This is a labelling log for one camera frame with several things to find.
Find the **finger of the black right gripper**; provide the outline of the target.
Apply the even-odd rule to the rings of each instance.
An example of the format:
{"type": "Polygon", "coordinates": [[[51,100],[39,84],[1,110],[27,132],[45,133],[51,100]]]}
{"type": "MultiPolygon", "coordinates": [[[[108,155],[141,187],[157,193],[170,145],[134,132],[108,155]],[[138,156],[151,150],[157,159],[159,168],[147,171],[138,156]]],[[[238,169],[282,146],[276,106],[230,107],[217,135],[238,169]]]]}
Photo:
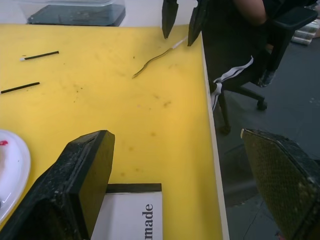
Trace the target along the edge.
{"type": "Polygon", "coordinates": [[[161,28],[165,39],[170,35],[170,32],[175,24],[178,12],[177,0],[163,0],[161,10],[161,28]]]}
{"type": "Polygon", "coordinates": [[[193,9],[188,27],[187,46],[190,47],[198,38],[208,15],[209,0],[197,0],[193,9]]]}

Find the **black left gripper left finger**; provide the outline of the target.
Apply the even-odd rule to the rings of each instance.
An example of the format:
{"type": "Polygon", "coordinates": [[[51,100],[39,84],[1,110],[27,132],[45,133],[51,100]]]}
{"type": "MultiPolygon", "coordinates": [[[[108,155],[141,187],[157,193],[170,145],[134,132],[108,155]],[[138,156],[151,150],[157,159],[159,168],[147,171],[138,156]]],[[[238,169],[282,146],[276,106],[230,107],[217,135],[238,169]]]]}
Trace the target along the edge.
{"type": "Polygon", "coordinates": [[[69,142],[0,231],[2,240],[89,240],[110,179],[115,135],[99,130],[69,142]]]}

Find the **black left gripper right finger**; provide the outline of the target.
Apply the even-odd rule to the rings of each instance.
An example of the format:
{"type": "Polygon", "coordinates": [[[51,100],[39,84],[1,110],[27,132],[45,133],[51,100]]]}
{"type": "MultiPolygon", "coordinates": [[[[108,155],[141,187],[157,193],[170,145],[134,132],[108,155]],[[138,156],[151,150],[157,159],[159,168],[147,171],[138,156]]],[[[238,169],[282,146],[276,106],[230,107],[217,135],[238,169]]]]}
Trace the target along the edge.
{"type": "Polygon", "coordinates": [[[320,238],[320,162],[293,140],[270,132],[240,134],[257,189],[287,240],[320,238]]]}

